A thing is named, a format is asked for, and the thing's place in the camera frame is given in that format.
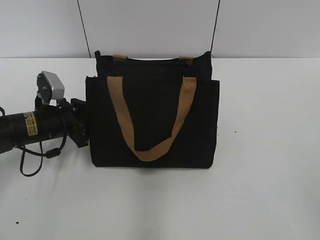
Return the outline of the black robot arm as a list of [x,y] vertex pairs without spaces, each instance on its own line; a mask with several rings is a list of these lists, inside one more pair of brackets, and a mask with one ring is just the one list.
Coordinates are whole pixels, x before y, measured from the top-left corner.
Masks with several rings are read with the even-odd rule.
[[[87,103],[77,98],[59,100],[56,106],[35,99],[35,110],[0,117],[0,152],[18,148],[48,159],[58,156],[71,138],[78,148],[89,145]],[[31,151],[26,145],[61,138],[59,147],[45,153]]]

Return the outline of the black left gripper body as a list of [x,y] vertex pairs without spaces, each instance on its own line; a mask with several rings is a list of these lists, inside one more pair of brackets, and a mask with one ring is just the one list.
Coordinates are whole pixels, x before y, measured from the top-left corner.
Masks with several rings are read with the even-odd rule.
[[78,148],[89,145],[87,103],[83,100],[65,98],[59,102],[59,108],[63,116],[67,135]]

